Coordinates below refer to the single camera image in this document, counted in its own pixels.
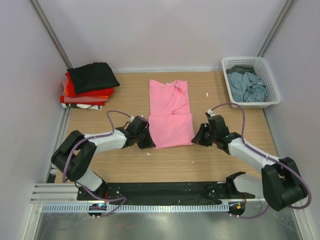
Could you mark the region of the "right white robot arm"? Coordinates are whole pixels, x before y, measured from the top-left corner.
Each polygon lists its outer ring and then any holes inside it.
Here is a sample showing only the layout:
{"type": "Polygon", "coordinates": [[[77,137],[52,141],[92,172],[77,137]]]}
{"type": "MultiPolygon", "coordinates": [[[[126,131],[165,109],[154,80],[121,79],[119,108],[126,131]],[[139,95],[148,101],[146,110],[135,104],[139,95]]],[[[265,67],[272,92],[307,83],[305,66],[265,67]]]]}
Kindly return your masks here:
{"type": "Polygon", "coordinates": [[[221,115],[205,114],[207,122],[200,125],[192,143],[216,147],[226,154],[239,158],[261,174],[262,194],[268,205],[280,211],[308,198],[311,192],[303,182],[295,161],[290,157],[277,158],[253,146],[236,132],[230,132],[221,115]]]}

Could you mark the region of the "pink t-shirt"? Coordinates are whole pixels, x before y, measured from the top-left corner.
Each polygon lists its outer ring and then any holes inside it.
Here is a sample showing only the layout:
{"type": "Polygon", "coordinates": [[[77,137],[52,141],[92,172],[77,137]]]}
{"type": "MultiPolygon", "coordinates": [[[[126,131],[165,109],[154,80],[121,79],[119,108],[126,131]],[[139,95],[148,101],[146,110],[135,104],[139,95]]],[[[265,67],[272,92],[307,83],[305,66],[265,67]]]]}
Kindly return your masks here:
{"type": "Polygon", "coordinates": [[[192,144],[195,132],[187,81],[149,81],[148,122],[156,149],[192,144]]]}

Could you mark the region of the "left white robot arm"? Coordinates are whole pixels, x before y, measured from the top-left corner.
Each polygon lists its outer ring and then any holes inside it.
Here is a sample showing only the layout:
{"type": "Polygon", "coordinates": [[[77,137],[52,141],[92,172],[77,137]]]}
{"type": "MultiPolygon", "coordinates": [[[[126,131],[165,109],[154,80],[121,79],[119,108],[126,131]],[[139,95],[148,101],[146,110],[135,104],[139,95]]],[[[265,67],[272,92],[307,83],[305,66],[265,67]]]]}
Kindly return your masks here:
{"type": "Polygon", "coordinates": [[[141,117],[132,117],[124,126],[114,127],[110,132],[83,134],[72,131],[51,157],[64,179],[80,185],[82,193],[89,193],[95,200],[107,195],[107,183],[90,170],[95,154],[109,150],[124,149],[137,145],[140,149],[154,148],[149,123],[141,117]]]}

